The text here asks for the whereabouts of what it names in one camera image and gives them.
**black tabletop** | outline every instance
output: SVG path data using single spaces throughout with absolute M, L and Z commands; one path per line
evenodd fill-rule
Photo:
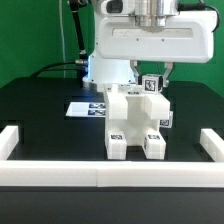
M 224 136 L 224 99 L 193 82 L 171 82 L 163 94 L 174 112 L 173 128 L 161 129 L 165 160 L 212 162 L 200 130 Z M 104 119 L 65 116 L 70 102 L 102 101 L 73 79 L 14 80 L 0 89 L 0 129 L 20 133 L 9 159 L 107 160 Z M 128 147 L 127 160 L 152 162 L 140 147 Z M 222 189 L 1 187 L 0 223 L 223 223 L 223 203 Z

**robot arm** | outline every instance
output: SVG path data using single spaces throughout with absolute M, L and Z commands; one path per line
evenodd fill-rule
M 78 2 L 83 5 L 88 1 Z M 212 31 L 217 13 L 200 11 L 205 9 L 204 3 L 181 5 L 178 0 L 91 0 L 91 3 L 95 50 L 89 57 L 85 83 L 133 83 L 136 71 L 130 68 L 130 61 L 165 62 L 170 69 L 175 62 L 206 63 L 213 57 Z

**black cable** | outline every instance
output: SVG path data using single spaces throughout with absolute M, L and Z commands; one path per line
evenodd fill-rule
M 212 31 L 212 32 L 215 32 L 219 28 L 220 22 L 221 22 L 219 11 L 213 6 L 206 5 L 203 0 L 198 0 L 198 2 L 199 3 L 196 3 L 196 4 L 179 4 L 178 11 L 191 11 L 191 10 L 203 11 L 205 9 L 210 9 L 215 11 L 217 14 L 217 23 L 214 30 Z
M 80 24 L 80 20 L 79 20 L 78 11 L 73 12 L 72 15 L 73 15 L 73 19 L 74 19 L 74 22 L 75 22 L 76 35 L 77 35 L 78 44 L 79 44 L 79 50 L 80 50 L 80 52 L 82 52 L 82 51 L 85 51 L 85 45 L 84 45 L 84 41 L 83 41 L 83 36 L 82 36 L 82 30 L 81 30 L 81 24 Z
M 68 62 L 58 62 L 58 63 L 53 63 L 53 64 L 50 64 L 50 65 L 46 65 L 43 68 L 41 68 L 38 71 L 31 74 L 30 77 L 37 77 L 43 70 L 46 70 L 48 68 L 53 68 L 53 67 L 57 67 L 57 66 L 61 66 L 61 65 L 73 65 L 73 64 L 75 64 L 74 61 L 68 61 Z
M 217 14 L 217 23 L 216 23 L 215 29 L 212 31 L 212 32 L 215 32 L 219 28 L 220 23 L 221 23 L 221 18 L 220 18 L 219 11 L 215 7 L 213 7 L 213 6 L 206 5 L 205 7 L 207 9 L 211 9 L 211 10 L 215 11 L 216 14 Z
M 41 71 L 38 71 L 38 73 L 35 74 L 35 76 L 31 76 L 32 78 L 36 78 L 39 74 L 42 72 L 57 72 L 57 71 L 84 71 L 85 67 L 80 68 L 62 68 L 62 69 L 43 69 Z

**green backdrop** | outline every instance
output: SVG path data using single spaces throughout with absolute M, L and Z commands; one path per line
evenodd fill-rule
M 197 0 L 182 0 L 182 3 Z M 224 2 L 205 0 L 224 15 Z M 62 61 L 58 0 L 2 1 L 0 7 L 0 87 L 18 77 L 29 76 L 44 65 Z M 93 50 L 93 12 L 91 6 L 80 10 L 85 45 Z M 72 16 L 63 0 L 66 60 L 78 57 Z M 155 63 L 141 64 L 143 72 L 157 71 Z M 63 77 L 63 74 L 44 74 Z M 215 55 L 207 64 L 177 64 L 171 80 L 202 82 L 224 96 L 224 26 L 215 33 Z

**white block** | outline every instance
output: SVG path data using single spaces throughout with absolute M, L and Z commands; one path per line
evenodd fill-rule
M 142 148 L 147 159 L 164 159 L 166 142 L 158 131 L 148 130 L 144 133 Z
M 0 134 L 0 160 L 7 160 L 18 142 L 18 126 L 7 126 Z
M 162 94 L 145 95 L 145 112 L 152 120 L 168 120 L 170 102 Z
M 126 120 L 128 118 L 128 102 L 123 93 L 106 92 L 107 113 L 110 120 Z
M 224 141 L 212 129 L 202 129 L 200 144 L 215 162 L 224 162 Z
M 127 141 L 123 131 L 106 132 L 105 141 L 108 159 L 124 160 L 126 158 Z

